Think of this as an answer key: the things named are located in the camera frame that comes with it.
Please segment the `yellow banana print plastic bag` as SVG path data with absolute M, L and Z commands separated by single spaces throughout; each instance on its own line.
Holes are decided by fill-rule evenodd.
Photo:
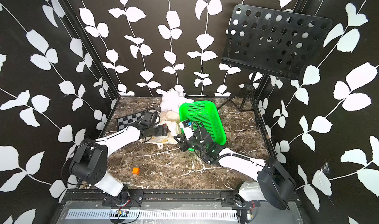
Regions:
M 153 137 L 148 136 L 146 143 L 155 144 L 159 149 L 162 149 L 164 145 L 174 144 L 177 145 L 178 142 L 174 139 L 174 136 L 182 134 L 181 128 L 179 126 L 180 116 L 175 111 L 166 111 L 160 114 L 160 124 L 167 125 L 167 135 L 155 135 Z

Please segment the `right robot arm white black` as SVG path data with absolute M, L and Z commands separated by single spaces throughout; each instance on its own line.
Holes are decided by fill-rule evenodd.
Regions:
M 235 191 L 235 203 L 263 200 L 279 210 L 289 209 L 288 202 L 296 182 L 275 159 L 256 159 L 238 154 L 216 143 L 202 122 L 184 120 L 179 123 L 183 134 L 174 136 L 180 150 L 192 149 L 206 164 L 230 168 L 242 173 L 255 183 L 243 183 Z

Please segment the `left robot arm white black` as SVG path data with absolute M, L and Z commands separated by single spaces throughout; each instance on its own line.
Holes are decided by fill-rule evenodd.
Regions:
M 131 201 L 128 188 L 108 172 L 108 157 L 124 146 L 141 139 L 166 136 L 167 124 L 160 113 L 143 111 L 117 119 L 119 131 L 97 139 L 85 139 L 72 152 L 69 173 L 102 190 L 103 206 L 123 208 Z

